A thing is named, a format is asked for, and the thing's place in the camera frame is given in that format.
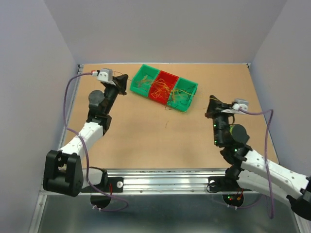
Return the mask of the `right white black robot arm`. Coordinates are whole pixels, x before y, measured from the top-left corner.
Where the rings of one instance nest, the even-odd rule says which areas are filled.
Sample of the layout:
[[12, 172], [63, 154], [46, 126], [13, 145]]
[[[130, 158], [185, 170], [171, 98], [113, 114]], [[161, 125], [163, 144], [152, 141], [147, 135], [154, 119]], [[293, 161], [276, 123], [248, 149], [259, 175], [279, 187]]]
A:
[[217, 191], [233, 189], [252, 190], [278, 200], [298, 216], [311, 218], [311, 178], [296, 173], [259, 154], [247, 145], [249, 135], [244, 126], [229, 123], [235, 114], [249, 114], [248, 101], [235, 99], [224, 103], [214, 95], [209, 97], [205, 117], [213, 121], [214, 145], [231, 166], [221, 182], [215, 181]]

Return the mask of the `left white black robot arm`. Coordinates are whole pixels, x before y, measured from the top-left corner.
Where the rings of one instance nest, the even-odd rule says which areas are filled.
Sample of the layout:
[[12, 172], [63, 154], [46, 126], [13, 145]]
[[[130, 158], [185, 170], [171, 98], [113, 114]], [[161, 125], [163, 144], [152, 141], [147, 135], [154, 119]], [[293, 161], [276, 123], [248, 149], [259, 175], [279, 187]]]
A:
[[88, 151], [108, 131], [112, 117], [111, 108], [118, 95], [126, 95], [128, 75], [117, 77], [107, 70], [90, 72], [105, 87], [104, 91], [94, 90], [88, 96], [89, 111], [82, 129], [69, 131], [75, 136], [58, 150], [48, 152], [45, 160], [43, 189], [54, 193], [75, 197], [84, 188], [94, 187], [104, 191], [108, 187], [105, 169], [82, 168], [82, 159], [89, 158]]

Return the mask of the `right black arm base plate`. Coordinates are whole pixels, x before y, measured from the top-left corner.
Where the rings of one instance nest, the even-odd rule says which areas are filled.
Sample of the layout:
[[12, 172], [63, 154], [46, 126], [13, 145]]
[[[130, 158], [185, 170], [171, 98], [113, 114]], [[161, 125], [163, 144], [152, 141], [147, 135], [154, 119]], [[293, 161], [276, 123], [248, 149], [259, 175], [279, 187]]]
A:
[[250, 189], [241, 188], [236, 179], [231, 179], [225, 176], [210, 176], [205, 180], [205, 188], [210, 193], [237, 193], [242, 190], [250, 192]]

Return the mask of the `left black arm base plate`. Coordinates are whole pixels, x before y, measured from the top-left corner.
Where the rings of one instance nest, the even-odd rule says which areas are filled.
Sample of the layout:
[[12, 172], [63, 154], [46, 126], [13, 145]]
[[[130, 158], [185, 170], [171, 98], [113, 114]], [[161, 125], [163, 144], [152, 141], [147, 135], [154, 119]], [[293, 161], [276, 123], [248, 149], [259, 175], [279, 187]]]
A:
[[104, 185], [103, 183], [95, 185], [96, 188], [109, 194], [122, 193], [123, 186], [124, 186], [123, 177], [109, 177], [107, 185]]

